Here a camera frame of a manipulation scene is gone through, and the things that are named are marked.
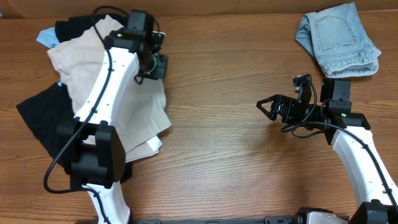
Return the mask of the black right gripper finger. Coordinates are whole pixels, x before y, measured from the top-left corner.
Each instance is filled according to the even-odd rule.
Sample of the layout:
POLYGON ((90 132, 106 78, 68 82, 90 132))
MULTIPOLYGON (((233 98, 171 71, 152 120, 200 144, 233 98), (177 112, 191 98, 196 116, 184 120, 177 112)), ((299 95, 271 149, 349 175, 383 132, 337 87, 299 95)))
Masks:
POLYGON ((271 104, 269 109, 266 109, 262 105, 256 105, 258 109, 260 109, 271 121, 275 121, 278 115, 277 110, 275 109, 275 105, 271 104))
POLYGON ((257 102, 256 106, 257 106, 258 108, 260 108, 260 107, 262 107, 263 104, 266 104, 266 103, 270 103, 270 102, 271 102, 271 103, 277 103, 277 102, 279 102, 282 98, 283 98, 282 95, 276 94, 276 95, 270 96, 270 97, 268 97, 268 98, 266 98, 266 99, 259 100, 259 101, 257 102))

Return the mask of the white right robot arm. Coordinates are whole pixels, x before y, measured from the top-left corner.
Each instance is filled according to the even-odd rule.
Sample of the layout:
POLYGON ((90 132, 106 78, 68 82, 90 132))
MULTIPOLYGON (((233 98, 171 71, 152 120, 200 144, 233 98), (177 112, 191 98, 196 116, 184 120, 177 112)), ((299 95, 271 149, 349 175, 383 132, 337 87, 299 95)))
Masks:
POLYGON ((309 74, 293 79, 296 98, 273 95, 256 104, 270 120, 281 117, 283 133, 310 131, 324 134, 337 153, 351 182, 357 210, 342 218, 320 208, 302 207, 293 223, 397 223, 397 185, 389 175, 374 144, 365 115, 352 112, 351 82, 324 78, 317 93, 309 74))

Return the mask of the black garment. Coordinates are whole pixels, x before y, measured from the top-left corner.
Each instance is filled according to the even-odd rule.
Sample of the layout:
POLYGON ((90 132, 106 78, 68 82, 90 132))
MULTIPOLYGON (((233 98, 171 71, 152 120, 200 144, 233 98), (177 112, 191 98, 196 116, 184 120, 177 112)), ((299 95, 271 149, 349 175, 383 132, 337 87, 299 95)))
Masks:
MULTIPOLYGON (((55 23, 55 33, 60 43, 72 40, 94 26, 105 16, 111 16, 125 25, 127 19, 118 14, 100 14, 95 17, 71 17, 55 23)), ((39 94, 24 100, 16 106, 22 119, 33 135, 40 141, 51 157, 55 157, 61 146, 58 143, 56 129, 60 122, 72 119, 72 100, 68 88, 60 80, 39 94)))

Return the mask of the beige shorts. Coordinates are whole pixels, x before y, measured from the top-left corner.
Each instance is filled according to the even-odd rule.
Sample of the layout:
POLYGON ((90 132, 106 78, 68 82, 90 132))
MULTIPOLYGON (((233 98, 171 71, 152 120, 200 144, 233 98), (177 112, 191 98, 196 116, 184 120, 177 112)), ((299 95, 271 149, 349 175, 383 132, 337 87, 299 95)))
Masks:
MULTIPOLYGON (((99 38, 120 28, 120 22, 105 16, 78 37, 48 50, 60 81, 68 88, 74 113, 89 97, 102 66, 105 49, 99 38)), ((128 162, 158 153, 161 142, 157 134, 171 125, 165 105, 162 80, 146 79, 141 85, 135 81, 128 84, 119 107, 122 117, 116 122, 128 162)))

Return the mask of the folded light blue jeans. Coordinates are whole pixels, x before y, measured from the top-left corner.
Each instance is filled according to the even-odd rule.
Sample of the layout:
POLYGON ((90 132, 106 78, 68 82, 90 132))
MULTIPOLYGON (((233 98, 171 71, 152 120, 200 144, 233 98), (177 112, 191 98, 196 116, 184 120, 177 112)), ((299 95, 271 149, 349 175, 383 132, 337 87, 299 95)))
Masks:
POLYGON ((295 40, 328 78, 365 77, 379 69, 381 51, 367 36, 353 2, 305 14, 295 40))

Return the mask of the light blue garment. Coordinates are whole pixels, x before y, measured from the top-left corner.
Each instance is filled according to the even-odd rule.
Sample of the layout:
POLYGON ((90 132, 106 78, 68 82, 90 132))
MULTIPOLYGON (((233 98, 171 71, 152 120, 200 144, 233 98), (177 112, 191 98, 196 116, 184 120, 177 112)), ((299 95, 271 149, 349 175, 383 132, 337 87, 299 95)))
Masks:
POLYGON ((60 45, 60 41, 56 36, 54 27, 40 31, 36 41, 46 46, 48 49, 52 49, 60 45))

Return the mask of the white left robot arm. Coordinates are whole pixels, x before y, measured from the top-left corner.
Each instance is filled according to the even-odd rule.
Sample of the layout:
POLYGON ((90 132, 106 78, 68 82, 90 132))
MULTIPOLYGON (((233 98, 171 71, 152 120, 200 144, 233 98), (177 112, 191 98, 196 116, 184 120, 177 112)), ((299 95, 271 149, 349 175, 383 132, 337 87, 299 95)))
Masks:
POLYGON ((165 78, 164 38, 153 15, 132 10, 125 27, 100 38, 104 60, 93 89, 74 119, 57 129, 63 147, 53 161, 69 175, 69 192, 88 192, 97 223, 133 222, 121 189, 126 152, 116 126, 139 105, 133 89, 165 78))

